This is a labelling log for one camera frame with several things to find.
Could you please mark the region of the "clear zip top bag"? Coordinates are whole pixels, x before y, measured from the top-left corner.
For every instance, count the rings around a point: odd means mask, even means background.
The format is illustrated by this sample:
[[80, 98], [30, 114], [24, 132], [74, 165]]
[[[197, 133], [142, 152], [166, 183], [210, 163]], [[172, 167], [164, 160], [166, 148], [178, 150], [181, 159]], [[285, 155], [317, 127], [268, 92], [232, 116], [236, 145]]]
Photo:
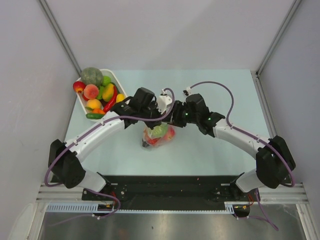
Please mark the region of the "clear zip top bag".
[[142, 133], [142, 147], [147, 149], [160, 147], [172, 141], [175, 135], [175, 128], [167, 123], [162, 123], [153, 129], [146, 126]]

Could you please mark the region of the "red apple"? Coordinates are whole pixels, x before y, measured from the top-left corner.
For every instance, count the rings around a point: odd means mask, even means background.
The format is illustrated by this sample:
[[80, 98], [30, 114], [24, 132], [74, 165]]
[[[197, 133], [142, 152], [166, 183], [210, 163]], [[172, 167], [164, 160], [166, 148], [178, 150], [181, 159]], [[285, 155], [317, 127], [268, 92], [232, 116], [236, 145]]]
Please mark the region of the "red apple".
[[175, 129], [172, 126], [169, 126], [168, 129], [167, 129], [167, 132], [163, 136], [163, 139], [166, 142], [169, 142], [175, 137], [175, 135], [176, 135]]

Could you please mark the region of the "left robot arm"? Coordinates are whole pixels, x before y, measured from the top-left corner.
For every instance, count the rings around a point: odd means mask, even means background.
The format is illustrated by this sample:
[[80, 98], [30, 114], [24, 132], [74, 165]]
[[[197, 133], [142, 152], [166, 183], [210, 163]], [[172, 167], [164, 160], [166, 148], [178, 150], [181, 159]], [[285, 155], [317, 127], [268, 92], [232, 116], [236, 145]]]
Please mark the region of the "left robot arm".
[[103, 117], [80, 135], [67, 142], [58, 139], [53, 141], [44, 177], [45, 185], [54, 186], [48, 182], [49, 174], [53, 173], [58, 178], [58, 183], [68, 189], [90, 189], [98, 199], [107, 199], [111, 193], [107, 180], [99, 173], [85, 169], [82, 162], [106, 138], [138, 121], [144, 122], [149, 128], [159, 126], [172, 112], [174, 100], [175, 94], [170, 88], [163, 89], [160, 96], [156, 97], [152, 91], [140, 87], [134, 96], [115, 103]]

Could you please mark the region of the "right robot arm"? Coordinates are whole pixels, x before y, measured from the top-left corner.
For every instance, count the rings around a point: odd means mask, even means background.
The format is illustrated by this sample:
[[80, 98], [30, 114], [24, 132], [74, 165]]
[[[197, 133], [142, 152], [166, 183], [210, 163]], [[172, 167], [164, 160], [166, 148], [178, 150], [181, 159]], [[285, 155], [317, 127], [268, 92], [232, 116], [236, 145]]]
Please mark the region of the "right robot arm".
[[260, 137], [228, 123], [224, 115], [209, 110], [199, 93], [189, 95], [184, 102], [174, 102], [170, 124], [180, 128], [194, 124], [202, 134], [224, 140], [254, 158], [255, 169], [239, 175], [230, 188], [237, 201], [242, 201], [251, 190], [263, 186], [276, 189], [293, 178], [296, 163], [282, 137]]

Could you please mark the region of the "green cabbage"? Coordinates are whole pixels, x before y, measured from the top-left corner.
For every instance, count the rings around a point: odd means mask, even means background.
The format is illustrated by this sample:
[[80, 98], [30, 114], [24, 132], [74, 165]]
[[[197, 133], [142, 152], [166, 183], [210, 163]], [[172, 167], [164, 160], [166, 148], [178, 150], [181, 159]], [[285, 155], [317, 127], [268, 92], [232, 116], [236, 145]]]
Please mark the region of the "green cabbage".
[[148, 135], [152, 139], [162, 138], [168, 130], [168, 125], [163, 123], [148, 130]]

